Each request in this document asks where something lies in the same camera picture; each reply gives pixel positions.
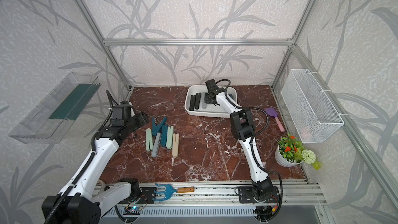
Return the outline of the beige pruning pliers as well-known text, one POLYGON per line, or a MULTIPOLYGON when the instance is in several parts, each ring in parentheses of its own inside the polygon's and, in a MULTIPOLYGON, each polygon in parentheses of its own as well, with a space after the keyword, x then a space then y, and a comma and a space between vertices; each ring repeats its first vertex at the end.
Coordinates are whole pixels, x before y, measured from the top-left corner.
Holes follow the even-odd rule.
POLYGON ((174 133, 172 137, 172 156, 173 158, 178 157, 179 151, 179 134, 174 133))

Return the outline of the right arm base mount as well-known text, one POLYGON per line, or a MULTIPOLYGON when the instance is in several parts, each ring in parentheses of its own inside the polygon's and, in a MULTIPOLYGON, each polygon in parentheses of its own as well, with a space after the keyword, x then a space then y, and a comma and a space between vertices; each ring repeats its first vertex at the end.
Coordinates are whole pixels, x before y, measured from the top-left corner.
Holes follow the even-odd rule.
POLYGON ((281 202, 279 189, 273 186, 270 190, 258 191, 254 187, 236 187, 235 193, 238 195, 241 204, 276 204, 281 202))

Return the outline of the grey-blue pruning pliers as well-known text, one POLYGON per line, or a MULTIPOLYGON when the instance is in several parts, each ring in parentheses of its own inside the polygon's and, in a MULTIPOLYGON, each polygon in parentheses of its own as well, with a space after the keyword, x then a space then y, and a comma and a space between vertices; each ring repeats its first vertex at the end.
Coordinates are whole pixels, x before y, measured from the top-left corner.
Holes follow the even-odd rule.
POLYGON ((202 97, 202 108, 206 109, 206 107, 207 107, 207 104, 205 102, 205 97, 202 97))

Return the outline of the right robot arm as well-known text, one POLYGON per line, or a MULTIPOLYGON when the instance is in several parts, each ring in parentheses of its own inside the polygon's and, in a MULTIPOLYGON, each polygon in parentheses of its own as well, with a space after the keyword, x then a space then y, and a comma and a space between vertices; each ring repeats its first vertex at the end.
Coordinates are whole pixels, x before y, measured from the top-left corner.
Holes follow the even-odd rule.
POLYGON ((227 89, 231 84, 228 79, 219 81, 211 79, 205 84, 210 103, 221 106, 230 114, 231 132, 243 148, 249 165, 254 198, 259 202, 264 202, 272 197, 281 203, 283 200, 282 178, 278 172, 265 169, 256 145, 256 137, 267 128, 269 117, 266 116, 266 124, 261 130, 256 131, 251 111, 265 113, 264 110, 258 107, 243 107, 235 102, 227 94, 227 89))

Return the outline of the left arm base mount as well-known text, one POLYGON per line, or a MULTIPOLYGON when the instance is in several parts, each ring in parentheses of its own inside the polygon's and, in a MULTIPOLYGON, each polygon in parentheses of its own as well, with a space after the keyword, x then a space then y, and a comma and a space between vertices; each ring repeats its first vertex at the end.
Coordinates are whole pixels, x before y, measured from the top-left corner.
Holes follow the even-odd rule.
POLYGON ((140 199, 136 202, 136 204, 146 205, 146 204, 154 204, 155 193, 157 187, 142 187, 142 195, 140 199))

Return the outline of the black pruning pliers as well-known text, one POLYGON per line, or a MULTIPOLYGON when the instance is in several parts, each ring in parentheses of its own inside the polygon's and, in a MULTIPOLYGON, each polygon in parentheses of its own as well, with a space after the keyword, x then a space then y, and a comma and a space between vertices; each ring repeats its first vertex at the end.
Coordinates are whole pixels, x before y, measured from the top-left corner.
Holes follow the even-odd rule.
POLYGON ((190 104, 189 104, 189 111, 194 111, 195 109, 195 102, 196 102, 196 95, 190 96, 190 104))
POLYGON ((194 103, 194 109, 195 109, 195 110, 198 110, 198 109, 200 108, 201 96, 202 96, 201 93, 197 93, 197 94, 195 95, 195 103, 194 103))

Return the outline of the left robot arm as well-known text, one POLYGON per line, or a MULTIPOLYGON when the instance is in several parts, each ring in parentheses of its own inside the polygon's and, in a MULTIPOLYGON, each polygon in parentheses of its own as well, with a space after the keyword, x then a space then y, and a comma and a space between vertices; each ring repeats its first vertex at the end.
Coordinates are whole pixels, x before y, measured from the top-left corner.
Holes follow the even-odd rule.
POLYGON ((108 117, 91 139, 91 151, 71 180, 41 209, 47 224, 97 224, 121 201, 136 201, 142 191, 136 179, 122 179, 94 195, 96 184, 112 156, 126 138, 149 122, 128 101, 112 105, 108 117))

